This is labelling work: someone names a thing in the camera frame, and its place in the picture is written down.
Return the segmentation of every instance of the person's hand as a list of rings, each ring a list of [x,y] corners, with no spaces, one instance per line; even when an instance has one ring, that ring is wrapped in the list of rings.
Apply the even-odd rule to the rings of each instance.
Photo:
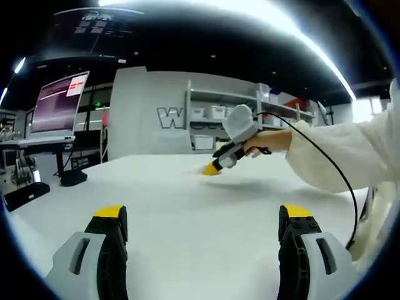
[[[262,131],[248,139],[244,143],[243,149],[247,156],[251,155],[253,158],[256,158],[261,153],[257,147],[268,148],[271,152],[278,150],[288,151],[291,142],[291,130]]]

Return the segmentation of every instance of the black ceiling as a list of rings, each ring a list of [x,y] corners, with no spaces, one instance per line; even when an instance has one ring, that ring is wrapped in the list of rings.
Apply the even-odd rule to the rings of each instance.
[[[69,47],[76,42],[68,35],[64,41],[49,42],[46,32],[54,24],[53,13],[97,6],[97,1],[54,2],[25,6],[19,11],[19,26],[9,26],[5,37],[9,49],[0,65],[0,87],[7,85],[20,57],[48,58],[55,46],[59,49],[60,45]],[[345,2],[276,2],[332,59],[357,97],[388,96],[386,89],[393,76],[391,68],[369,31]],[[24,67],[11,81],[2,108],[29,109],[41,85],[82,69],[92,70],[92,83],[112,81],[116,68],[121,65],[99,57],[100,54],[126,59],[124,66],[146,65],[148,70],[220,74],[266,83],[300,98],[324,99],[327,105],[349,102],[337,77],[302,42],[250,17],[181,4],[155,6],[147,2],[123,7],[142,11],[144,15],[125,24],[129,28],[122,28],[118,34],[101,37],[89,51],[79,52],[82,42],[74,44],[76,50],[71,54],[74,59]]]

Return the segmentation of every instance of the monitor stand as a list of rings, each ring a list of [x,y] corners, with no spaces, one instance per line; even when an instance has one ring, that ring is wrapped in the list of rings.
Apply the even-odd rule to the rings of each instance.
[[[57,159],[57,172],[60,178],[61,186],[76,186],[88,179],[88,175],[83,173],[81,170],[76,169],[76,170],[64,171],[62,151],[57,151],[56,159]]]

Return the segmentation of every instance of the monitor screen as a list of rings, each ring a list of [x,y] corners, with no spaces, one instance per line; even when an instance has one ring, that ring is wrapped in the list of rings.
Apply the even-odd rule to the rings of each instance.
[[[31,133],[73,131],[89,72],[69,76],[42,87],[33,113]]]

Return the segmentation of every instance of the desk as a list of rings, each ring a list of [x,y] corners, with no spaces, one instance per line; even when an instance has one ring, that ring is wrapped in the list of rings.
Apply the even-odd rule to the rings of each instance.
[[[353,230],[349,192],[308,186],[283,154],[245,157],[220,176],[195,170],[210,155],[129,156],[85,170],[88,180],[51,192],[9,215],[43,277],[56,250],[93,214],[127,207],[126,283],[130,299],[275,299],[278,213],[302,205],[345,245]],[[368,189],[355,191],[359,211]]]

